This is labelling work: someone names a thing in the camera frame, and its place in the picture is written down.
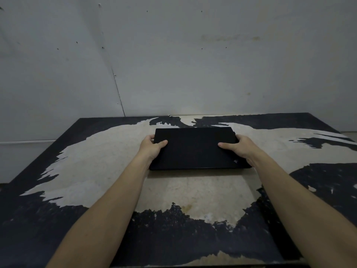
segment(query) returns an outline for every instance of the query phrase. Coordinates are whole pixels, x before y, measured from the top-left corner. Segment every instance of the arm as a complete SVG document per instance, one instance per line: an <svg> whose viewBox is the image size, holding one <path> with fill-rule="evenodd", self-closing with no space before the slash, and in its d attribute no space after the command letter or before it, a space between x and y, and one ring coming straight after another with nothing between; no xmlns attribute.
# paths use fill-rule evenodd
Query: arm
<svg viewBox="0 0 357 268"><path fill-rule="evenodd" d="M255 167L286 231L311 267L357 267L357 228L289 176L253 141L219 143Z"/></svg>
<svg viewBox="0 0 357 268"><path fill-rule="evenodd" d="M139 199L145 172L167 140L141 142L118 180L71 227L47 264L52 267L109 267Z"/></svg>

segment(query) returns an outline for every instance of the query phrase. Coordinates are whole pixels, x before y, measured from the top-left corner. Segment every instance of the tabletop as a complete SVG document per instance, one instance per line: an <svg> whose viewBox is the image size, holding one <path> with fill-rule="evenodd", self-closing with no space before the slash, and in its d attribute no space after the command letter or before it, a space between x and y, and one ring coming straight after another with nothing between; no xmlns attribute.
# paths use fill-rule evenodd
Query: tabletop
<svg viewBox="0 0 357 268"><path fill-rule="evenodd" d="M0 267L44 266L156 128L230 126L357 225L357 143L309 113L76 121L0 192ZM254 168L148 171L112 266L303 261Z"/></svg>

